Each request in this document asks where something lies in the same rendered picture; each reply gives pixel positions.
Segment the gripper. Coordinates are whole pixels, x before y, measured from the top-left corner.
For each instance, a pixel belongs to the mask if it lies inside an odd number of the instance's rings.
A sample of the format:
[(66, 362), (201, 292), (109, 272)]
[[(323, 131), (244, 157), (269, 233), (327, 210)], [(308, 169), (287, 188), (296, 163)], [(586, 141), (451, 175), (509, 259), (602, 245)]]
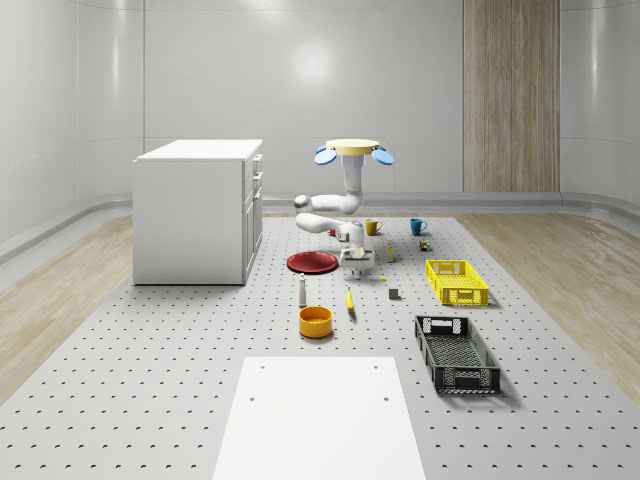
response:
[(344, 249), (340, 253), (339, 265), (350, 269), (354, 278), (359, 280), (363, 271), (375, 265), (375, 252), (363, 247)]

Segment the red plate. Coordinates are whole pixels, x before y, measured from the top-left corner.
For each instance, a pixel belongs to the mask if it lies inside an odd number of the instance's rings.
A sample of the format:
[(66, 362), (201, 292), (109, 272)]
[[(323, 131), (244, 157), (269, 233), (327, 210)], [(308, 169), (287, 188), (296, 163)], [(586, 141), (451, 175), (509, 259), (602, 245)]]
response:
[(309, 275), (329, 273), (339, 267), (333, 254), (322, 251), (296, 253), (287, 259), (286, 264), (291, 271)]

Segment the yellow bowl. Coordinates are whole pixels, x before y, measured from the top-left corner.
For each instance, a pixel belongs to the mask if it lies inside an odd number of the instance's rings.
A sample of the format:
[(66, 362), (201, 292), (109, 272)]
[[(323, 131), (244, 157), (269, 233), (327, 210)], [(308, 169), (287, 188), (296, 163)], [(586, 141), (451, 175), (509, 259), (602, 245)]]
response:
[(308, 338), (322, 338), (332, 333), (332, 312), (322, 306), (307, 306), (299, 311), (299, 331)]

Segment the yellow basket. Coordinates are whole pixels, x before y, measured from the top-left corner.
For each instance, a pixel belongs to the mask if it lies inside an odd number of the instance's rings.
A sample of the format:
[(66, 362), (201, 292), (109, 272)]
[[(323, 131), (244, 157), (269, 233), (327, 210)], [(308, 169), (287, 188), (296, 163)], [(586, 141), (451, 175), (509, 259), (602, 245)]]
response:
[(488, 286), (466, 260), (427, 260), (426, 276), (443, 305), (488, 304)]

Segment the white board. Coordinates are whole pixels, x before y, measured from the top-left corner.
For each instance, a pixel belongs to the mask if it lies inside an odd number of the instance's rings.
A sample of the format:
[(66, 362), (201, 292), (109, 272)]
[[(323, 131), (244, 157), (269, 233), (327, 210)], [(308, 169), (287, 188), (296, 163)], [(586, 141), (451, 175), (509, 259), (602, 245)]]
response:
[(425, 480), (394, 359), (246, 358), (213, 480)]

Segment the dark grey basket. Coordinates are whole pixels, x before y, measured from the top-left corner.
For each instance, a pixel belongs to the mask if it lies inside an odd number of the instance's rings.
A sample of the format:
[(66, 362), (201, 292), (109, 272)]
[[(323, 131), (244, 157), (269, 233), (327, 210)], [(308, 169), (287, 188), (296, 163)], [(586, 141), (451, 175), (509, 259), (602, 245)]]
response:
[(500, 366), (471, 320), (416, 315), (414, 322), (414, 335), (437, 391), (500, 390)]

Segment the white cabinet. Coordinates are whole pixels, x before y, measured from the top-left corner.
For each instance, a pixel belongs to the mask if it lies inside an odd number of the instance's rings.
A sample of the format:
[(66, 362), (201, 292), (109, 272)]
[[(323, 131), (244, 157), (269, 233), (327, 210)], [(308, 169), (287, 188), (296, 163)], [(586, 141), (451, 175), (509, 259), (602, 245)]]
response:
[(262, 145), (176, 140), (134, 161), (134, 283), (246, 283), (262, 237)]

